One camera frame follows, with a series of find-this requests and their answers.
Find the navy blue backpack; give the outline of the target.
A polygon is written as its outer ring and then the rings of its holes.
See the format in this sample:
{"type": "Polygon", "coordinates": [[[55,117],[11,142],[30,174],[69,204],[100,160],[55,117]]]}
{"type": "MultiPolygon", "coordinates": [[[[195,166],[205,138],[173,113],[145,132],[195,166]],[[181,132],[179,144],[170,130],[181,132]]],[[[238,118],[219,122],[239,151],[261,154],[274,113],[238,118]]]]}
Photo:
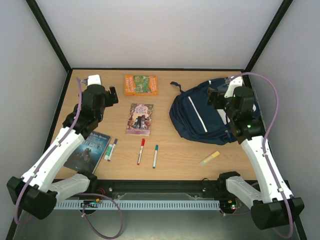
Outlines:
{"type": "Polygon", "coordinates": [[[253,90],[243,85],[229,97],[230,108],[214,109],[207,105],[208,88],[226,93],[226,78],[204,81],[181,91],[169,110],[169,117],[180,137],[200,143],[225,145],[263,136],[260,110],[253,90]]]}

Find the orange treehouse book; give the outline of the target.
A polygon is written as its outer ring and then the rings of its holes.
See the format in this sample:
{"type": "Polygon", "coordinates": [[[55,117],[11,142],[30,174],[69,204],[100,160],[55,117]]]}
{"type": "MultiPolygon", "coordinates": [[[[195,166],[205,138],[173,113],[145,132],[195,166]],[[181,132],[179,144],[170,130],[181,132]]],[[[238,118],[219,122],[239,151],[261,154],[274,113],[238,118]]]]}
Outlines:
{"type": "Polygon", "coordinates": [[[125,75],[125,96],[152,96],[158,94],[158,78],[154,75],[125,75]]]}

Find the pink shrew paperback book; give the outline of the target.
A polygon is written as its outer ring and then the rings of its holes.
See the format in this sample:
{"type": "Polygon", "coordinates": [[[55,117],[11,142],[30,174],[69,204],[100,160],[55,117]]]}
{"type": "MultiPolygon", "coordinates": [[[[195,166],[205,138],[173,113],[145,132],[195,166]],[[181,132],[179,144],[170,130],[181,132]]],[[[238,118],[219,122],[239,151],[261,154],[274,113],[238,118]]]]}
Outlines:
{"type": "Polygon", "coordinates": [[[149,136],[153,111],[153,104],[132,103],[125,133],[127,135],[149,136]]]}

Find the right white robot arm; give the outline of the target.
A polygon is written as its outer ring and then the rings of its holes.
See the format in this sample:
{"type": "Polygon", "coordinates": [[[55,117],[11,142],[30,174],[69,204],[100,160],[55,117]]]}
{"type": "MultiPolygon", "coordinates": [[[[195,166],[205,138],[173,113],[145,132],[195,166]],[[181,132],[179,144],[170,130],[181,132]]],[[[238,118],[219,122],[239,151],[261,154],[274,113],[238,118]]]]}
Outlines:
{"type": "Polygon", "coordinates": [[[208,88],[207,103],[216,110],[223,110],[229,118],[232,134],[247,154],[255,172],[259,189],[254,188],[235,172],[222,173],[218,191],[235,195],[250,210],[254,224],[260,229],[293,226],[305,205],[294,197],[283,180],[272,154],[263,124],[254,118],[255,96],[246,86],[237,86],[231,96],[208,88]]]}

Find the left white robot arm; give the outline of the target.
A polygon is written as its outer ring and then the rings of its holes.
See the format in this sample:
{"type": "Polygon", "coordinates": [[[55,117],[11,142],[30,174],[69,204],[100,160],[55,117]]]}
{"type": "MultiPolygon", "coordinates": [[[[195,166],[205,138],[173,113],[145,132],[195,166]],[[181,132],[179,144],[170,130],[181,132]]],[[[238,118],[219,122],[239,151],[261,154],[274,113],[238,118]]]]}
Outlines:
{"type": "Polygon", "coordinates": [[[97,177],[86,170],[54,182],[55,176],[71,154],[98,127],[105,108],[119,102],[115,87],[106,90],[101,84],[90,84],[80,90],[78,104],[67,115],[57,137],[40,159],[21,177],[11,177],[6,186],[15,205],[14,220],[20,223],[23,210],[39,220],[46,218],[60,203],[74,195],[94,194],[97,177]]]}

